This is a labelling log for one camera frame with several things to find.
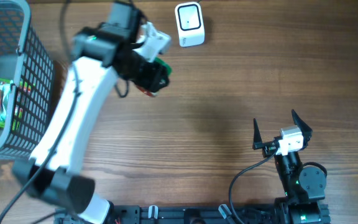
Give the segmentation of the green lid jar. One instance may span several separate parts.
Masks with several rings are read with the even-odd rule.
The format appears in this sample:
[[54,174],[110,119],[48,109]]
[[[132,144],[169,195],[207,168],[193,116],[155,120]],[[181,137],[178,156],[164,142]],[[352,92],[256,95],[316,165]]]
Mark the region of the green lid jar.
[[149,97],[156,97],[162,88],[169,86],[172,68],[162,59],[156,58],[147,63],[140,77],[134,80],[135,86]]

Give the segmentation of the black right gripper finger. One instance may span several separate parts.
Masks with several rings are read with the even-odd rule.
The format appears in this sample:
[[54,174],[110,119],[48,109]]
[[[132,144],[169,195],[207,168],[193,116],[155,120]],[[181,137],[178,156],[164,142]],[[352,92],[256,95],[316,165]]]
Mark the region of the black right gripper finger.
[[258,126],[257,120],[255,118],[253,119],[253,125],[254,125],[253,145],[261,145],[262,137],[260,135],[259,126]]
[[295,110],[291,111],[293,122],[297,125],[303,134],[311,134],[312,129],[299,117]]

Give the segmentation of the mint green wipes pack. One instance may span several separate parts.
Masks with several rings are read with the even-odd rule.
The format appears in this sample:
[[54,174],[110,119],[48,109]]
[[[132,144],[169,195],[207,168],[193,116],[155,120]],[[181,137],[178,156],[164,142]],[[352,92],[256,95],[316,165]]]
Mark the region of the mint green wipes pack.
[[7,109],[9,103],[9,95],[11,94],[11,84],[0,82],[0,90],[2,91],[2,108],[0,112],[0,128],[5,126]]

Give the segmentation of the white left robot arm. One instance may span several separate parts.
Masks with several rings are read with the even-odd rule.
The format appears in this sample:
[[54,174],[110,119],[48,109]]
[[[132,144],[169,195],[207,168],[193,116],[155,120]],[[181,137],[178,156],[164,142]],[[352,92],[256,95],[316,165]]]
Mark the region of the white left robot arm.
[[93,179],[81,175],[88,140],[118,80],[150,96],[168,86],[171,70],[160,56],[171,43],[140,9],[120,1],[106,22],[74,36],[67,80],[50,124],[30,157],[13,165],[22,194],[84,223],[118,222],[114,204],[96,193]]

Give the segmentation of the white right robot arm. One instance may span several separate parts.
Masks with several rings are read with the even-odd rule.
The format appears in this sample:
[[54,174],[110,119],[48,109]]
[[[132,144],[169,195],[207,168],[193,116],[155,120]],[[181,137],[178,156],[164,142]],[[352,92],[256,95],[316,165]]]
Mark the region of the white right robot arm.
[[313,130],[291,111],[294,125],[280,130],[272,141],[263,141],[256,120],[254,123],[254,150],[260,149],[264,158],[273,158],[285,196],[274,202],[278,223],[330,223],[325,199],[328,171],[317,162],[302,162],[299,152],[308,147]]

